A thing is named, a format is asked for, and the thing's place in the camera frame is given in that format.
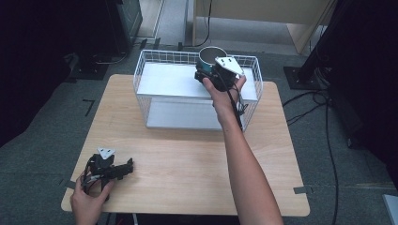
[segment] wire rack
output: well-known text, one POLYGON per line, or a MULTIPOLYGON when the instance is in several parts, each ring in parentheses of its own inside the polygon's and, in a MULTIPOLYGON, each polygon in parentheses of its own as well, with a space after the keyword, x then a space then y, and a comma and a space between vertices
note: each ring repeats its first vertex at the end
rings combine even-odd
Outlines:
MULTIPOLYGON (((254 82, 254 88, 257 100, 244 102, 245 104, 248 104, 248 107, 246 108, 246 112, 242 115, 241 120, 243 128, 246 129, 254 114, 254 110, 257 106, 257 103, 263 94, 263 81, 262 81, 261 71, 258 64, 258 60, 255 56, 231 55, 231 54, 229 54, 228 56, 234 57, 237 60, 237 63, 243 69, 248 68, 251 70, 253 74, 253 82, 254 82)), ((148 63, 151 64, 156 63, 156 64, 167 64, 167 65, 185 65, 185 66, 189 65, 194 67, 196 66, 198 60, 199 60, 198 52, 170 52, 170 51, 156 51, 156 50, 141 51, 137 67, 134 72, 133 86, 146 124, 148 124, 148 116, 150 112, 152 97, 137 95, 140 86, 140 81, 143 77, 145 65, 148 63)))

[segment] carpeted floor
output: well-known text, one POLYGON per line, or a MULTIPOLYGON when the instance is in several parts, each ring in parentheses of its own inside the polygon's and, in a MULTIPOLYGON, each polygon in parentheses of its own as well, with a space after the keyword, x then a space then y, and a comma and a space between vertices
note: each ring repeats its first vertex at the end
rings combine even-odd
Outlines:
MULTIPOLYGON (((139 52, 135 47, 124 61, 110 65, 103 81, 61 83, 28 130, 0 149, 0 224, 74 223, 72 213, 61 209, 66 188, 60 183, 70 179, 109 77, 133 74, 139 52), (84 99, 95 100, 88 114, 90 102, 84 99)), ((303 93, 290 90, 283 67, 300 67, 306 57, 227 52, 256 56, 264 81, 277 84, 282 102, 303 93)), ((312 96, 302 97, 284 108, 285 116, 305 113, 315 104, 312 96)), ((331 224, 333 220, 336 187, 326 139, 325 109, 320 107, 289 127, 303 183, 309 190, 311 213, 307 217, 284 217, 285 224, 331 224)), ((384 165, 366 150, 347 148, 344 130, 332 108, 328 120, 339 180, 337 224, 390 224, 382 195, 396 196, 398 192, 384 165)), ((99 224, 104 224, 105 219, 104 214, 99 224)))

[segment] metal cup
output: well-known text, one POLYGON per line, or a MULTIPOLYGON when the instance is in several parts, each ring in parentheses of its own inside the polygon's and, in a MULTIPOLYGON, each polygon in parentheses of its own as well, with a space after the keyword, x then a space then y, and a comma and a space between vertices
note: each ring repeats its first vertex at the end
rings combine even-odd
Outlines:
POLYGON ((226 57, 226 52, 215 46, 203 48, 199 52, 199 61, 202 69, 211 72, 211 67, 216 64, 217 57, 226 57))

